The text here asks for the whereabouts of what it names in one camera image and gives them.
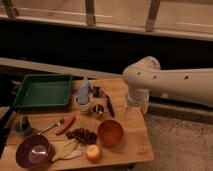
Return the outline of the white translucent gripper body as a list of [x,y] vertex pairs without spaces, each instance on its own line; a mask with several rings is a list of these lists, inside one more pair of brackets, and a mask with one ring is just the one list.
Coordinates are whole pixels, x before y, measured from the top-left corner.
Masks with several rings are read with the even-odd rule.
[[142,112],[146,112],[149,104],[149,90],[129,87],[126,92],[126,103],[128,108],[139,107]]

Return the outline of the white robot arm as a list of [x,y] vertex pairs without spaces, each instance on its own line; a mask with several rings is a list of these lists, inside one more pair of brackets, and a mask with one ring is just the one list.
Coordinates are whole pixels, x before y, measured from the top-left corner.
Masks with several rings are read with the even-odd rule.
[[126,67],[122,78],[133,106],[142,107],[149,91],[155,91],[213,108],[213,68],[162,70],[156,58],[147,56]]

